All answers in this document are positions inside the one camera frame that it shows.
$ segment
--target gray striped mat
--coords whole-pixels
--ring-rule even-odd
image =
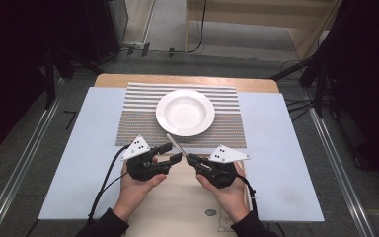
[[[205,95],[213,104],[215,118],[205,132],[191,137],[177,137],[185,148],[216,148],[222,144],[232,148],[246,148],[245,132],[234,87],[193,84],[128,83],[124,106],[119,121],[115,145],[123,146],[142,135],[150,146],[170,142],[156,121],[156,106],[166,94],[192,89]]]

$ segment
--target white plate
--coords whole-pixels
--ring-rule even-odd
[[[214,121],[211,101],[194,90],[177,90],[165,95],[156,107],[156,120],[168,132],[194,136],[206,131]]]

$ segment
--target black handheld controller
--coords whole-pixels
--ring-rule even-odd
[[[134,180],[147,181],[158,174],[169,174],[171,166],[181,162],[182,153],[175,154],[168,161],[153,163],[157,154],[164,154],[172,150],[172,143],[160,147],[153,147],[148,152],[133,157],[127,161],[127,172]]]
[[[197,174],[203,175],[217,189],[231,186],[236,178],[234,163],[216,163],[194,154],[187,155],[187,162],[195,168]]]

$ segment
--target sleeve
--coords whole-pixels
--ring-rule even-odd
[[[96,223],[83,227],[76,237],[118,237],[127,230],[128,224],[109,208]]]
[[[233,224],[232,229],[238,237],[277,237],[275,233],[265,229],[253,211],[238,223]]]

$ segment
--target white tag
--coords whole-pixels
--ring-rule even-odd
[[[208,157],[208,160],[217,163],[230,163],[248,159],[251,159],[250,155],[231,149],[224,145],[219,145],[217,149]]]
[[[124,151],[124,154],[119,157],[120,160],[128,160],[143,153],[146,153],[150,150],[149,145],[143,139],[141,135],[138,135],[127,150]]]

